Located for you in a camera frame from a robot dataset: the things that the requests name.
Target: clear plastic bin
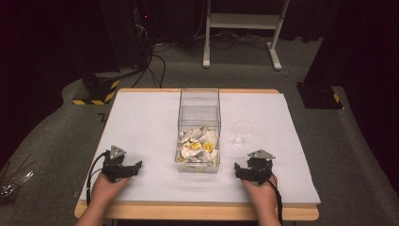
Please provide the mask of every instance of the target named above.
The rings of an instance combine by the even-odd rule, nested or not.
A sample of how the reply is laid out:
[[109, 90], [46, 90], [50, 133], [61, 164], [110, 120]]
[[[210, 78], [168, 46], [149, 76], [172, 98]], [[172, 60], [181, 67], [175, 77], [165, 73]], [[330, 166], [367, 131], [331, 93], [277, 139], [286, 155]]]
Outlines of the clear plastic bin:
[[218, 89], [182, 89], [175, 161], [179, 172], [217, 173], [221, 130]]

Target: yellow and black tape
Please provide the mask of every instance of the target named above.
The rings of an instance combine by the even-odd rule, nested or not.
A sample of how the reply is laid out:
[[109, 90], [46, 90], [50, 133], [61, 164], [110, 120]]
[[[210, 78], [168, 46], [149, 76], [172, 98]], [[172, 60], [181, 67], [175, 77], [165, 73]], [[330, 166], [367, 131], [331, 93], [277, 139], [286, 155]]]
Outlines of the yellow and black tape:
[[103, 90], [101, 97], [73, 98], [72, 101], [75, 105], [108, 105], [115, 95], [119, 82], [120, 82], [119, 80], [112, 82], [108, 90]]

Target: gray carpet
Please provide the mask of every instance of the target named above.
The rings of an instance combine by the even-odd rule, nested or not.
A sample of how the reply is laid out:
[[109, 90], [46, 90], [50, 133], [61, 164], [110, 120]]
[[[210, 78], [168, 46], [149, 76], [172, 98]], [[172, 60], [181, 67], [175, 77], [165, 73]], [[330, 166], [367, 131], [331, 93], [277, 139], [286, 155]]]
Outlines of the gray carpet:
[[[226, 43], [214, 45], [222, 48]], [[397, 225], [397, 195], [361, 135], [344, 90], [334, 87], [343, 110], [311, 110], [302, 104], [295, 83], [303, 82], [319, 45], [320, 41], [280, 40], [281, 72], [274, 71], [264, 43], [212, 49], [209, 69], [202, 68], [201, 47], [160, 45], [154, 50], [167, 64], [164, 88], [255, 88], [284, 93], [322, 201], [319, 219], [296, 225]], [[162, 62], [154, 57], [151, 69], [160, 78]], [[131, 87], [137, 78], [122, 79], [118, 88]], [[23, 184], [15, 204], [0, 206], [0, 225], [66, 226], [76, 222], [73, 211], [104, 129], [102, 114], [107, 115], [112, 106], [73, 105], [80, 82], [64, 88], [64, 105], [43, 120], [10, 158], [8, 171], [13, 172], [32, 153], [26, 162], [36, 162], [16, 178], [30, 170], [35, 174]], [[152, 75], [146, 72], [136, 87], [154, 88]], [[136, 221], [132, 225], [166, 223]]]

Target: person's left hand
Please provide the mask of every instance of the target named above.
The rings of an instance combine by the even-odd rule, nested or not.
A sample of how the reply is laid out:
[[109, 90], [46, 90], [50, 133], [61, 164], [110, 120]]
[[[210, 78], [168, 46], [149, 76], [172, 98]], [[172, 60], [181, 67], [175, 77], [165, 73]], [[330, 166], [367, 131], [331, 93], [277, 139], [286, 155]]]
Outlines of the person's left hand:
[[102, 207], [107, 207], [120, 191], [128, 184], [129, 178], [123, 178], [116, 183], [112, 183], [100, 172], [91, 192], [91, 203]]

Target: white paper sheet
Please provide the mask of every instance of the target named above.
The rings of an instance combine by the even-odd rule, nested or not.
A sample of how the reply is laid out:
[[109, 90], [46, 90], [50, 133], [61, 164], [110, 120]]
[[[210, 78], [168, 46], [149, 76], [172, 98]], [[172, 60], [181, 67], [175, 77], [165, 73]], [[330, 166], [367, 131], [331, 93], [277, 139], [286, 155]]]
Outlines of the white paper sheet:
[[[217, 174], [179, 173], [174, 162], [180, 92], [119, 92], [95, 156], [116, 145], [124, 166], [142, 160], [139, 174], [118, 197], [141, 202], [249, 202], [234, 162], [247, 167], [248, 153], [273, 154], [283, 203], [320, 203], [283, 94], [220, 93], [220, 167]], [[246, 144], [232, 144], [236, 121], [249, 121]], [[102, 166], [101, 159], [95, 169]], [[83, 187], [80, 200], [86, 199]]]

